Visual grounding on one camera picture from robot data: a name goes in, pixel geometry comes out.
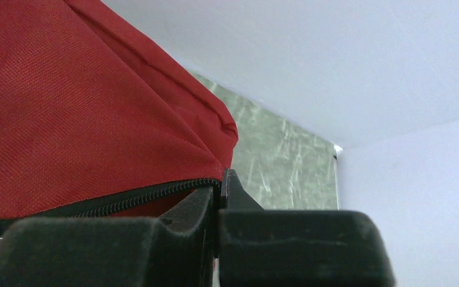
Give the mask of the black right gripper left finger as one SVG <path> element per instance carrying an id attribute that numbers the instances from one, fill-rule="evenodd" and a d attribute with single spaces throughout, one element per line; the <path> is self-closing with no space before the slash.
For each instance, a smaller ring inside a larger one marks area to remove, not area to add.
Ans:
<path id="1" fill-rule="evenodd" d="M 159 218 L 29 218 L 0 242 L 0 286 L 211 286 L 213 190 Z"/>

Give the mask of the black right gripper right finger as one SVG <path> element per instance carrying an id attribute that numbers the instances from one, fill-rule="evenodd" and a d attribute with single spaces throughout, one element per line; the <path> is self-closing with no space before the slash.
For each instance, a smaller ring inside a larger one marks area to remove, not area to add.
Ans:
<path id="1" fill-rule="evenodd" d="M 380 231 L 350 210 L 265 210 L 235 170 L 218 218 L 221 286 L 394 286 Z"/>

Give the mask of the red student backpack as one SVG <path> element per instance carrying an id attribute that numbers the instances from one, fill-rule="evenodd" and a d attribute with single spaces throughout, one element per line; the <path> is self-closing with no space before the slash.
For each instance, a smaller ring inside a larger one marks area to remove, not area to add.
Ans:
<path id="1" fill-rule="evenodd" d="M 0 242 L 29 218 L 159 218 L 213 190 L 226 105 L 101 1 L 0 1 Z"/>

